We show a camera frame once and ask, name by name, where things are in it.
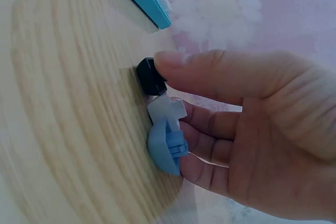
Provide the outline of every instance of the pink fabric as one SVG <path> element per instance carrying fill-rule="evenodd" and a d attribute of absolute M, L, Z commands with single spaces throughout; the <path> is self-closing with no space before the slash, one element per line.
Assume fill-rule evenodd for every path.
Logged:
<path fill-rule="evenodd" d="M 188 33 L 197 34 L 197 28 L 190 31 L 179 29 L 176 20 L 180 14 L 174 12 L 174 0 L 170 1 L 173 6 L 172 31 L 177 48 L 187 54 L 207 50 L 207 41 L 199 47 L 190 39 Z M 285 49 L 336 67 L 335 0 L 259 1 L 262 19 L 254 23 L 252 39 L 242 46 L 232 43 L 227 43 L 225 46 L 226 41 L 223 40 L 224 49 L 253 51 Z"/>

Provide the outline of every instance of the pink floral fabric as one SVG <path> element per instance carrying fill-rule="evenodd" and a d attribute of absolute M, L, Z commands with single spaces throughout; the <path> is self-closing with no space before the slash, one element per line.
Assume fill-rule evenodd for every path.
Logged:
<path fill-rule="evenodd" d="M 290 50 L 336 69 L 335 0 L 169 0 L 179 51 Z M 183 98 L 211 110 L 239 110 L 195 95 Z M 229 223 L 292 223 L 229 201 Z"/>

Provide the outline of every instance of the wood grain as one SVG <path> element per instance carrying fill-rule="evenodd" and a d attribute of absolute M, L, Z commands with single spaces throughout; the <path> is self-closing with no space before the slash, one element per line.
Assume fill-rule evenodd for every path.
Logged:
<path fill-rule="evenodd" d="M 197 223 L 145 146 L 134 66 L 167 49 L 130 0 L 0 0 L 0 223 Z"/>

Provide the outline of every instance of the black plastic piece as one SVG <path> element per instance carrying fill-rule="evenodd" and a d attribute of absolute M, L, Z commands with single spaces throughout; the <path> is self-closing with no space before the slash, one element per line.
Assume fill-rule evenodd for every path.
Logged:
<path fill-rule="evenodd" d="M 136 67 L 136 74 L 146 95 L 162 95 L 167 91 L 166 80 L 156 70 L 153 58 L 143 59 Z"/>

